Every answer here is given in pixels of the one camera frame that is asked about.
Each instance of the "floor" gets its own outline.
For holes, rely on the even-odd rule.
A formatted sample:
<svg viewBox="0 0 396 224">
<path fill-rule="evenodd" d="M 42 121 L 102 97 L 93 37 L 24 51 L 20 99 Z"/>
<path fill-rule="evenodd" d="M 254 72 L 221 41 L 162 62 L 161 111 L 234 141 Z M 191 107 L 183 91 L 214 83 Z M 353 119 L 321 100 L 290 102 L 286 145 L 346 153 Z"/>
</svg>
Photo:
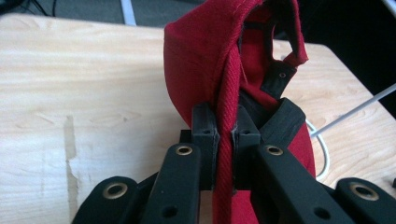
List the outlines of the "floor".
<svg viewBox="0 0 396 224">
<path fill-rule="evenodd" d="M 56 17 L 124 23 L 121 0 L 36 0 L 47 14 L 55 13 Z M 139 26 L 164 27 L 166 23 L 175 21 L 188 11 L 197 7 L 203 0 L 132 0 L 134 19 Z M 33 1 L 25 0 L 12 12 L 43 15 Z"/>
</svg>

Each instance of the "wooden tabletop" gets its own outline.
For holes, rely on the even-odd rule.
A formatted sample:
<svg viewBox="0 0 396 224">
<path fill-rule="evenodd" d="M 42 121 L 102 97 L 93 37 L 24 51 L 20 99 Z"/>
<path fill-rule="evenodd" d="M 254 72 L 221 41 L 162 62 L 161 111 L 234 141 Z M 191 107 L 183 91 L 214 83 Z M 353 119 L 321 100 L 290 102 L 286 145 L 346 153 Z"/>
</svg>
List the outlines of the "wooden tabletop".
<svg viewBox="0 0 396 224">
<path fill-rule="evenodd" d="M 284 96 L 319 128 L 372 95 L 326 47 Z M 275 41 L 275 54 L 290 52 Z M 0 222 L 68 223 L 100 181 L 142 181 L 186 129 L 163 77 L 163 30 L 26 15 L 0 19 Z M 322 180 L 367 179 L 396 197 L 396 121 L 378 103 L 323 134 Z M 317 170 L 323 157 L 313 141 Z M 203 192 L 201 222 L 211 220 Z"/>
</svg>

